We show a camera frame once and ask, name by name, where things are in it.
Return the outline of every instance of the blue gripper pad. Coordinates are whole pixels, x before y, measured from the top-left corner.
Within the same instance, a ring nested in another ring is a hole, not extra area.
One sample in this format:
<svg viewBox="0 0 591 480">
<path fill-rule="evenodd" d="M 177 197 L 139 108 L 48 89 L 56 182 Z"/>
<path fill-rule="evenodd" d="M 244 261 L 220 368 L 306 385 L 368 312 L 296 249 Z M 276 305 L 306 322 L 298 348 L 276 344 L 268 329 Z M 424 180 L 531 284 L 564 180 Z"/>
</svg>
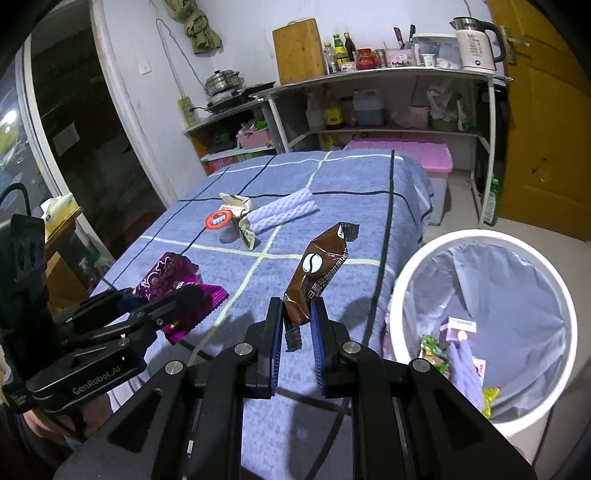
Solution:
<svg viewBox="0 0 591 480">
<path fill-rule="evenodd" d="M 314 302 L 310 303 L 310 331 L 312 334 L 312 345 L 314 348 L 314 363 L 316 364 L 316 382 L 318 388 L 324 395 L 326 387 L 324 385 L 324 368 L 326 366 L 326 356 L 324 355 L 324 346 L 322 345 L 322 337 L 320 335 L 320 326 L 318 324 L 318 316 L 316 312 L 316 305 Z"/>
<path fill-rule="evenodd" d="M 277 318 L 275 319 L 275 329 L 273 330 L 273 343 L 271 347 L 271 362 L 269 365 L 269 392 L 273 397 L 275 389 L 279 381 L 279 364 L 281 359 L 281 337 L 283 333 L 283 302 L 281 308 L 278 309 Z"/>
</svg>

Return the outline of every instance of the yellow wrapper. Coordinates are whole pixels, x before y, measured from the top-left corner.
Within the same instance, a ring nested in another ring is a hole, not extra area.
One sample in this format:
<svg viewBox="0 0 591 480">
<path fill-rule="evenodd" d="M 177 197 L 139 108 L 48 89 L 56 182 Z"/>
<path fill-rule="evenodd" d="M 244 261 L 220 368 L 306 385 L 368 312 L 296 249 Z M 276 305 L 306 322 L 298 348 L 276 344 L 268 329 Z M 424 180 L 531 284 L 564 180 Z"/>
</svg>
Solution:
<svg viewBox="0 0 591 480">
<path fill-rule="evenodd" d="M 491 403 L 501 391 L 498 387 L 483 388 L 482 394 L 484 395 L 484 410 L 482 414 L 489 419 L 491 417 Z"/>
</svg>

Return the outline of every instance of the wooden cutting board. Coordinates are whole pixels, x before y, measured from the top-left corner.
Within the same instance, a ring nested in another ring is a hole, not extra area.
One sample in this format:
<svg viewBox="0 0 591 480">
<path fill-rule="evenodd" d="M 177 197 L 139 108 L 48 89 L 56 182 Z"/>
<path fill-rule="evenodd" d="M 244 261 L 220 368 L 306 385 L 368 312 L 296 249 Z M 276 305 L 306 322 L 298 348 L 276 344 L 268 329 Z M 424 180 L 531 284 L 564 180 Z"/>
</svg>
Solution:
<svg viewBox="0 0 591 480">
<path fill-rule="evenodd" d="M 316 19 L 293 22 L 273 30 L 273 43 L 282 85 L 326 74 Z"/>
</svg>

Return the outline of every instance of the green bottle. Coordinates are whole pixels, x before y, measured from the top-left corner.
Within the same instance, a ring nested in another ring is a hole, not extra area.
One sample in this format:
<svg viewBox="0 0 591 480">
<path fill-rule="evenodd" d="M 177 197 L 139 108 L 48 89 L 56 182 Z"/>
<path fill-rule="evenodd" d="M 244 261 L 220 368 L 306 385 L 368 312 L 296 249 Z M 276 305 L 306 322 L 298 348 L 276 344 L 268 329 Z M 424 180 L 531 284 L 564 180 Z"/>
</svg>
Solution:
<svg viewBox="0 0 591 480">
<path fill-rule="evenodd" d="M 343 46 L 343 41 L 340 39 L 340 35 L 336 33 L 333 35 L 333 38 L 335 40 L 335 61 L 340 70 L 340 66 L 346 61 L 349 61 L 349 54 Z"/>
<path fill-rule="evenodd" d="M 498 179 L 492 179 L 491 192 L 488 195 L 484 210 L 484 222 L 489 226 L 495 226 L 499 218 L 499 207 L 501 205 L 501 185 Z"/>
</svg>

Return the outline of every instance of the door handle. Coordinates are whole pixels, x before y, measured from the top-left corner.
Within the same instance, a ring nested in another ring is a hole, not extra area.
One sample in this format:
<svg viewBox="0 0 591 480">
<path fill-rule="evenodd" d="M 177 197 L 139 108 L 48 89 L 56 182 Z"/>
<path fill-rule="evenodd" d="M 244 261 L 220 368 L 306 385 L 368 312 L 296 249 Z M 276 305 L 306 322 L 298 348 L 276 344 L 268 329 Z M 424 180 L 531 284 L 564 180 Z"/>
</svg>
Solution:
<svg viewBox="0 0 591 480">
<path fill-rule="evenodd" d="M 511 43 L 518 43 L 519 45 L 525 45 L 526 47 L 530 46 L 530 42 L 521 40 L 520 38 L 507 38 L 507 41 L 510 41 Z"/>
<path fill-rule="evenodd" d="M 515 48 L 513 45 L 519 44 L 519 45 L 523 45 L 524 47 L 529 47 L 530 42 L 525 41 L 525 40 L 521 40 L 520 38 L 511 37 L 511 32 L 510 32 L 509 28 L 507 28 L 504 25 L 501 25 L 499 27 L 499 31 L 501 32 L 501 41 L 505 44 L 505 50 L 506 50 L 505 60 L 507 61 L 507 63 L 510 63 L 511 65 L 517 65 Z"/>
</svg>

